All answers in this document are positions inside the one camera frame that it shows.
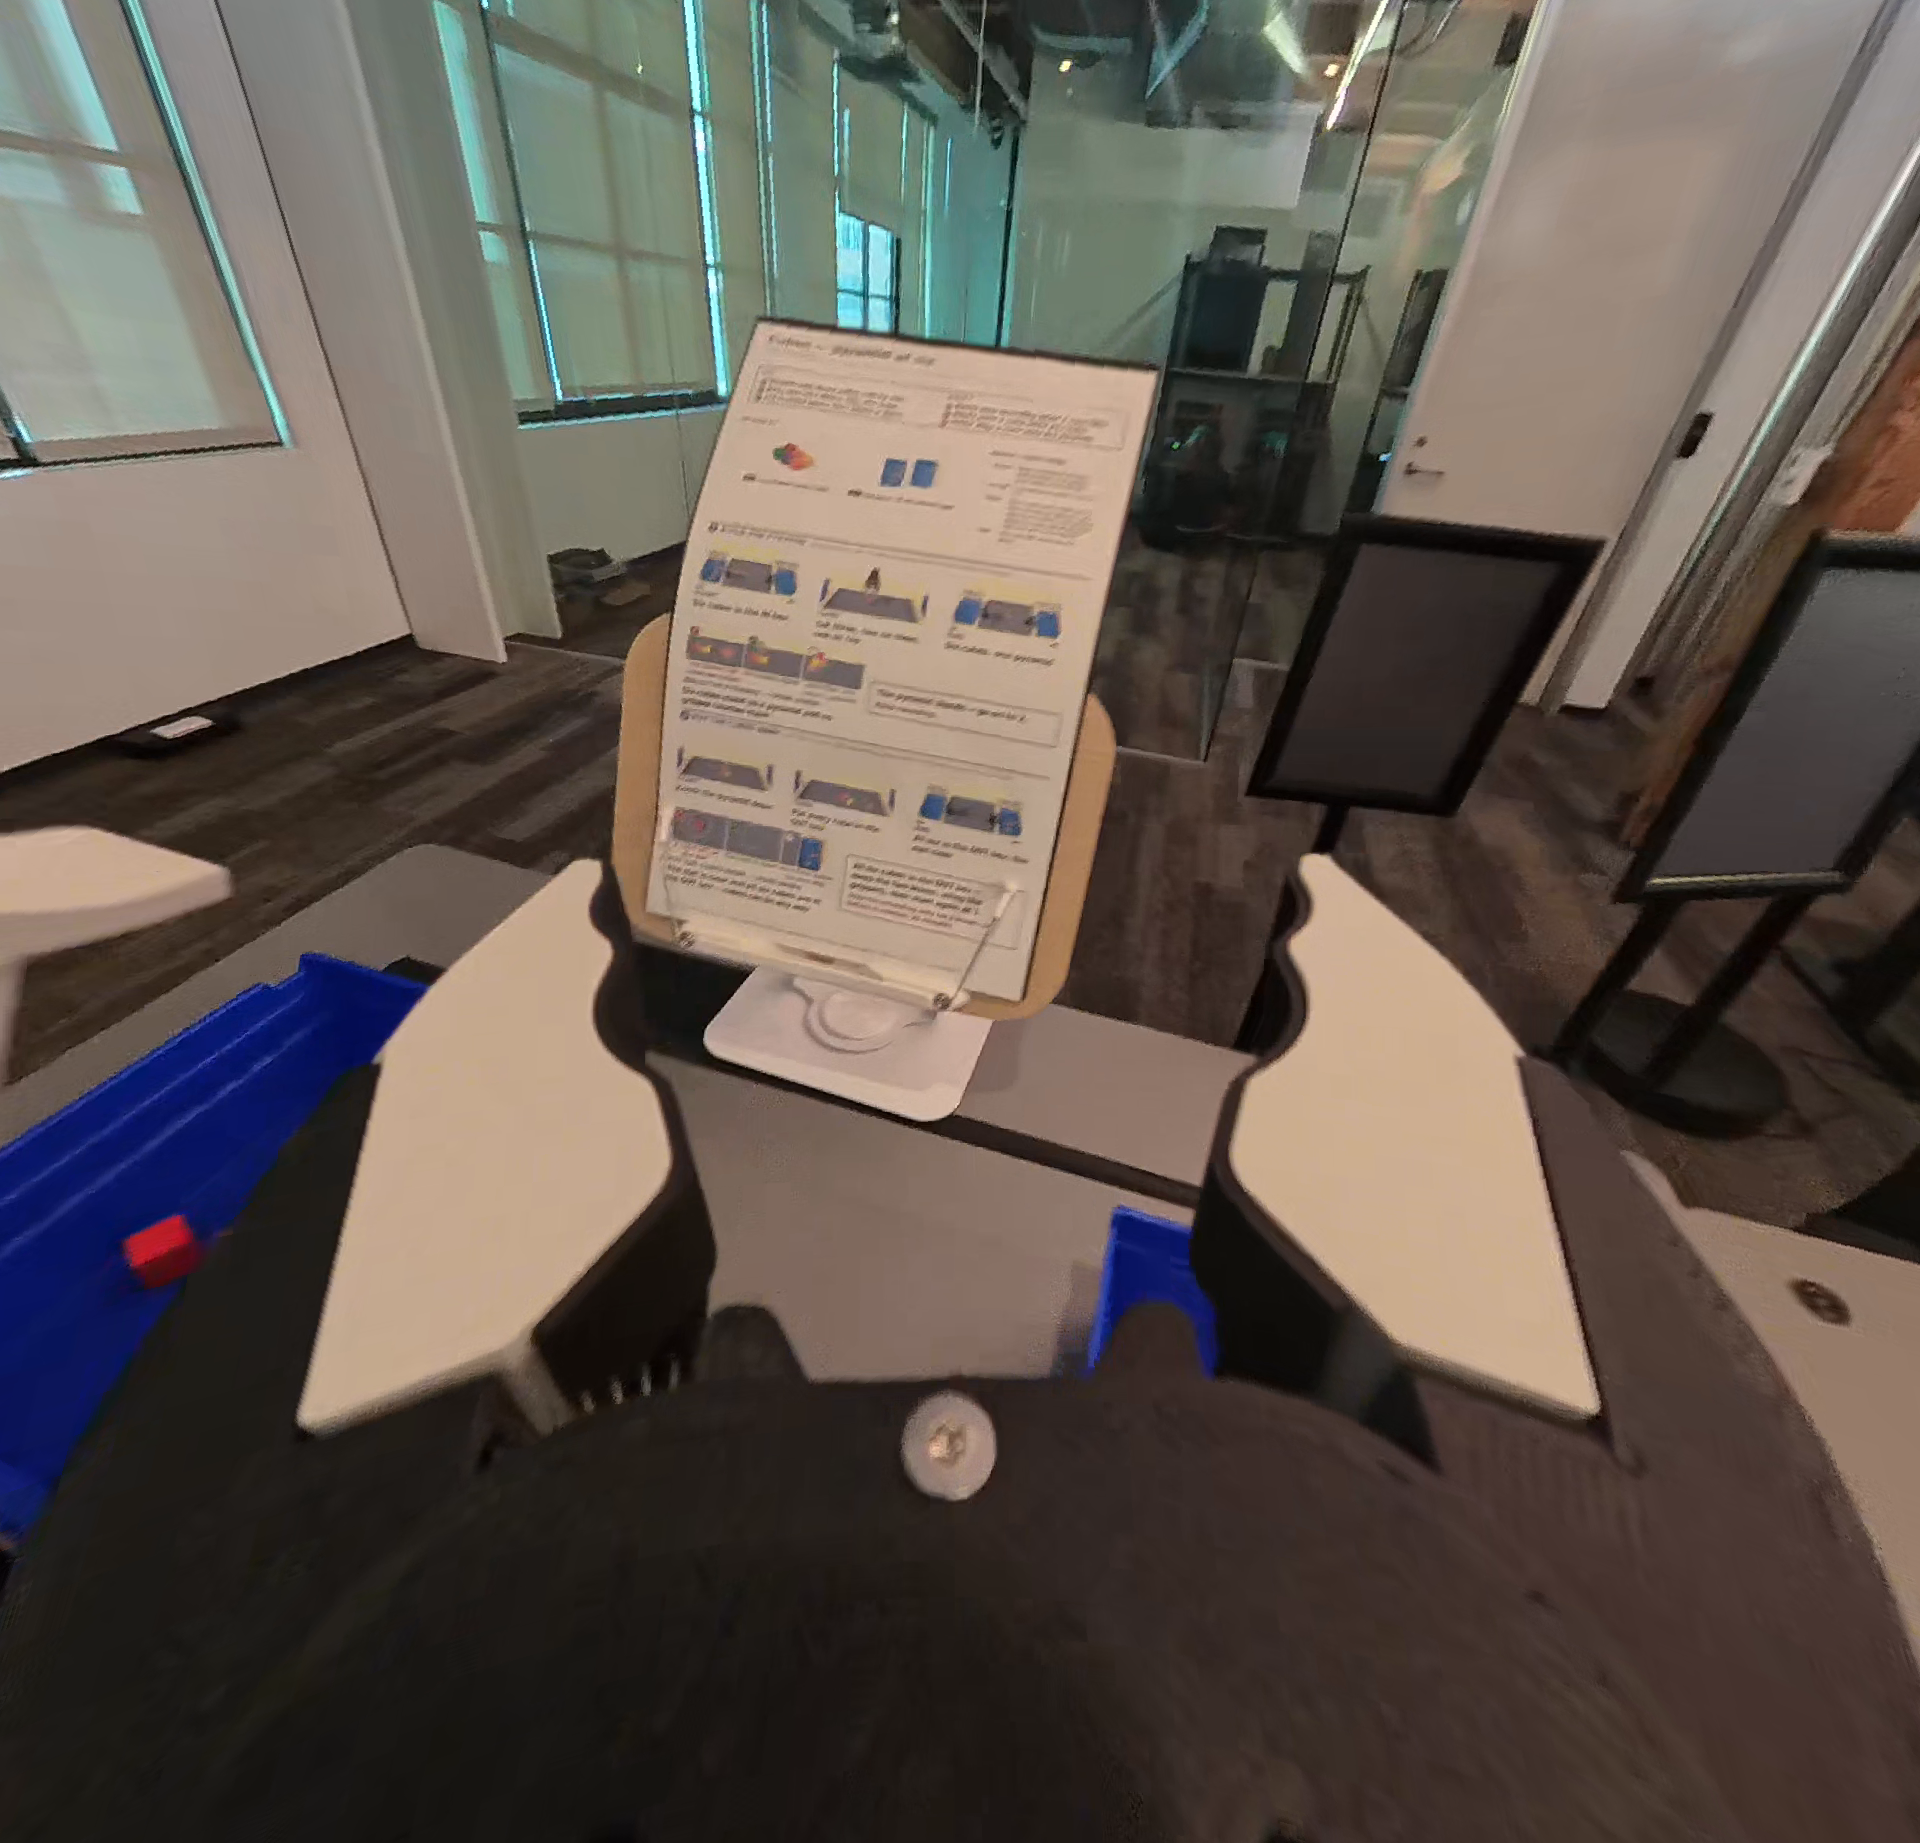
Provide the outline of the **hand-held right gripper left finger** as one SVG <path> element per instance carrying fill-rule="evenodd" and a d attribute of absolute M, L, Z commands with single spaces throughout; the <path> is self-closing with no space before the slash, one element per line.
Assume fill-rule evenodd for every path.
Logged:
<path fill-rule="evenodd" d="M 534 1431 L 579 1406 L 536 1326 L 674 1175 L 666 1111 L 604 1048 L 614 958 L 575 862 L 431 983 L 378 1057 L 299 1424 L 330 1436 L 473 1382 Z"/>

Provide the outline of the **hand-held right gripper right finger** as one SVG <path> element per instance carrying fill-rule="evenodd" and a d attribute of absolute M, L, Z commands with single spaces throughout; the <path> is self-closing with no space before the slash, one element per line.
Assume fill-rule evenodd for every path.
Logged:
<path fill-rule="evenodd" d="M 1202 1185 L 1219 1361 L 1285 1377 L 1296 1279 L 1389 1367 L 1596 1422 L 1519 1042 L 1330 855 L 1303 858 L 1283 897 L 1282 1032 L 1226 1088 Z"/>

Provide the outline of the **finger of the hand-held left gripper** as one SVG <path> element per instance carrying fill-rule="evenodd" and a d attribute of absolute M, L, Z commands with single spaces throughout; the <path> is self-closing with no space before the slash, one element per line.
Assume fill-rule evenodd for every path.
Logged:
<path fill-rule="evenodd" d="M 232 897 L 228 868 L 108 830 L 2 837 L 2 1073 L 31 964 L 195 916 Z"/>

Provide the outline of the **blue plastic bin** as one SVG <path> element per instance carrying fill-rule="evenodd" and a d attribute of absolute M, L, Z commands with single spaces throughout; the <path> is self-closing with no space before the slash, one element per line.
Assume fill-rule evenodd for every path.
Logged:
<path fill-rule="evenodd" d="M 1215 1310 L 1192 1270 L 1190 1243 L 1190 1224 L 1135 1206 L 1112 1212 L 1084 1350 L 1089 1377 L 1111 1350 L 1116 1325 L 1140 1304 L 1176 1310 L 1188 1320 L 1202 1374 L 1218 1377 Z"/>
<path fill-rule="evenodd" d="M 179 1293 L 122 1240 L 169 1216 L 224 1235 L 332 1087 L 375 1062 L 426 977 L 305 953 L 2 1151 L 2 1537 L 10 1555 Z"/>

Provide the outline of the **dark stand base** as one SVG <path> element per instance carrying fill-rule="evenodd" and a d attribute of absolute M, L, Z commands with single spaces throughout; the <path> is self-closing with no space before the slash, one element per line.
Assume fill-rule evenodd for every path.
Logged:
<path fill-rule="evenodd" d="M 1628 991 L 1601 1016 L 1578 1067 L 1616 1105 L 1672 1134 L 1710 1141 L 1759 1137 L 1786 1115 L 1788 1081 L 1753 1040 L 1727 1025 L 1710 1027 L 1665 1078 L 1650 1073 L 1668 1033 L 1691 1018 L 1689 1005 Z"/>

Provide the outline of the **wooden display board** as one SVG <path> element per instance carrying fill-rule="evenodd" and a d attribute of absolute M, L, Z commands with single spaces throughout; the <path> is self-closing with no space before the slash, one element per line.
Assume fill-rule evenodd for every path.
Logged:
<path fill-rule="evenodd" d="M 606 868 L 617 888 L 617 923 L 637 944 L 698 958 L 713 967 L 751 972 L 771 967 L 865 995 L 904 997 L 909 1003 L 964 1012 L 988 1020 L 1034 1018 L 1065 988 L 1079 944 L 1080 919 L 1095 868 L 1114 767 L 1116 731 L 1095 694 L 1087 694 L 1063 814 L 1053 851 L 1044 900 L 1034 921 L 1024 991 L 1000 998 L 975 988 L 913 988 L 904 968 L 884 962 L 872 968 L 845 967 L 821 952 L 715 919 L 696 919 L 684 935 L 675 916 L 650 912 L 652 872 L 661 825 L 661 743 L 665 728 L 666 676 L 674 621 L 652 621 L 629 650 L 620 680 L 620 728 L 615 749 L 615 791 Z"/>

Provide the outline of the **black framed display panel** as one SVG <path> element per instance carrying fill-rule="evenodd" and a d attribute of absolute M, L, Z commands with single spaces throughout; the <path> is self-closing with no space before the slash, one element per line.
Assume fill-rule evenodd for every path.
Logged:
<path fill-rule="evenodd" d="M 1341 520 L 1246 771 L 1247 799 L 1447 822 L 1593 574 L 1604 541 L 1356 513 Z"/>

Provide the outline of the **black framed whiteboard stand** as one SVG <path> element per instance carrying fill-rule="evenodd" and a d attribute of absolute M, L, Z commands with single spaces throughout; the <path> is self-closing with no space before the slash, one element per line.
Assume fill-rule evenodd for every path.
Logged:
<path fill-rule="evenodd" d="M 1915 539 L 1820 531 L 1622 870 L 1614 900 L 1636 919 L 1550 1064 L 1589 1081 L 1578 1057 L 1682 912 L 1755 903 L 1740 944 L 1682 1003 L 1693 1018 L 1668 1033 L 1650 1067 L 1665 1078 L 1710 1027 L 1727 1025 L 1809 908 L 1860 882 L 1911 797 L 1915 767 Z"/>

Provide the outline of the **office window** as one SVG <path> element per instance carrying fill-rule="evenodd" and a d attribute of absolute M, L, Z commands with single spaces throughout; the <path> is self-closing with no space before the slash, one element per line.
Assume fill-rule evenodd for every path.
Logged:
<path fill-rule="evenodd" d="M 284 442 L 142 0 L 2 0 L 4 470 Z"/>
<path fill-rule="evenodd" d="M 429 0 L 525 425 L 724 402 L 769 303 L 766 0 Z"/>

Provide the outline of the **printed instruction sheet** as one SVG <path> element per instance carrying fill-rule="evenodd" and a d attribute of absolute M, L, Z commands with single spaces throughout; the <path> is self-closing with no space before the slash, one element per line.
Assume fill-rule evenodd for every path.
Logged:
<path fill-rule="evenodd" d="M 1027 992 L 1158 387 L 755 323 L 675 592 L 652 916 Z"/>

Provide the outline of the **black metal shelf rack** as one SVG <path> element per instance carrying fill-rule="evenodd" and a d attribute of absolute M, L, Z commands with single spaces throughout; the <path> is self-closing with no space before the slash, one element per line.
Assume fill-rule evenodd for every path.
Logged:
<path fill-rule="evenodd" d="M 1312 229 L 1298 262 L 1269 265 L 1265 232 L 1221 226 L 1184 265 L 1140 482 L 1140 517 L 1169 541 L 1305 531 L 1370 278 L 1339 250 Z"/>

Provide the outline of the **glass panel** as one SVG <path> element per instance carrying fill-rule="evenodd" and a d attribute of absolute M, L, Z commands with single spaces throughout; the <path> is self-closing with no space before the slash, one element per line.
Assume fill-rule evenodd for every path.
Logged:
<path fill-rule="evenodd" d="M 1028 72 L 1000 344 L 1155 381 L 1095 643 L 1095 693 L 1126 750 L 1206 760 L 1260 570 L 1293 542 L 1175 542 L 1140 517 L 1184 265 L 1229 226 L 1265 232 L 1269 265 L 1333 229 L 1356 270 L 1356 207 L 1413 3 L 1019 0 Z"/>

